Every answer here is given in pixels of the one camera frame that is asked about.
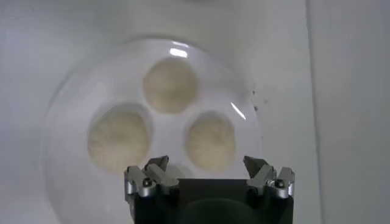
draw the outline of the white wall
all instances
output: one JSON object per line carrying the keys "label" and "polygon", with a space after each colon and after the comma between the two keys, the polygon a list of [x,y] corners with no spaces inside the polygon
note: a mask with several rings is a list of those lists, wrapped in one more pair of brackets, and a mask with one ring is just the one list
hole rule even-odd
{"label": "white wall", "polygon": [[309,1],[324,223],[389,223],[390,1]]}

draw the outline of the white surface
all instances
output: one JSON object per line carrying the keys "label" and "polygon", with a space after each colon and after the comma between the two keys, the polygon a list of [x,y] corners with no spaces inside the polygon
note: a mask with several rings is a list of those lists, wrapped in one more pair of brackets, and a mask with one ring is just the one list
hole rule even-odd
{"label": "white surface", "polygon": [[390,1],[310,9],[325,223],[389,223]]}
{"label": "white surface", "polygon": [[[146,102],[142,83],[151,67],[172,57],[171,49],[186,52],[182,60],[194,70],[199,89],[195,101],[183,112],[161,114]],[[74,71],[53,100],[43,133],[45,189],[60,221],[129,222],[123,175],[95,166],[87,150],[91,122],[111,108],[133,110],[146,121],[152,142],[140,166],[150,158],[168,155],[167,172],[177,178],[249,178],[243,158],[261,158],[261,132],[250,93],[242,85],[244,80],[237,77],[194,47],[154,39],[120,45]],[[196,167],[185,151],[189,127],[210,112],[227,119],[235,132],[237,151],[220,173]]]}
{"label": "white surface", "polygon": [[36,178],[49,100],[88,53],[150,33],[196,43],[247,76],[265,159],[296,172],[296,223],[321,223],[303,0],[25,0],[0,9],[2,223],[56,222]]}

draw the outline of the beige dough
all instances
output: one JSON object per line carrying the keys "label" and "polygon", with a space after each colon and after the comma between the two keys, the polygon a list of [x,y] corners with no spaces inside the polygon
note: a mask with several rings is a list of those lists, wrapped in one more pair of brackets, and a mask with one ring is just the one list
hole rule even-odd
{"label": "beige dough", "polygon": [[190,160],[207,171],[223,171],[235,152],[234,129],[218,117],[198,119],[190,128],[186,141]]}
{"label": "beige dough", "polygon": [[161,113],[183,111],[197,92],[195,73],[179,58],[166,58],[156,63],[143,80],[147,102]]}
{"label": "beige dough", "polygon": [[122,174],[138,165],[149,150],[150,140],[142,117],[118,113],[95,123],[88,138],[88,153],[95,165]]}

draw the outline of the screw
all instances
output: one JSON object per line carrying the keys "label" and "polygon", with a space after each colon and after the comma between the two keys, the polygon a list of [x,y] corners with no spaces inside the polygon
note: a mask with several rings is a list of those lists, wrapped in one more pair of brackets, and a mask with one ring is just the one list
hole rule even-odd
{"label": "screw", "polygon": [[285,187],[285,182],[281,179],[276,179],[275,180],[275,187],[277,188],[284,188]]}
{"label": "screw", "polygon": [[149,177],[144,178],[144,180],[142,181],[142,185],[144,187],[150,187],[152,185],[152,183],[153,183],[153,181]]}

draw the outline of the dough ball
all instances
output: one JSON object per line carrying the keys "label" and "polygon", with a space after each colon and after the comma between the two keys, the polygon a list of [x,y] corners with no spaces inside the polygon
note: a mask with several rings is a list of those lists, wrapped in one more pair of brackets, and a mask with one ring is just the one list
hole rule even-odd
{"label": "dough ball", "polygon": [[166,58],[146,74],[143,90],[147,102],[158,112],[178,113],[195,99],[196,76],[184,60]]}
{"label": "dough ball", "polygon": [[88,153],[97,166],[122,174],[127,166],[138,165],[145,158],[149,145],[142,117],[118,113],[105,116],[92,126]]}
{"label": "dough ball", "polygon": [[190,160],[201,169],[223,171],[234,157],[233,126],[218,117],[198,119],[188,133],[186,151]]}

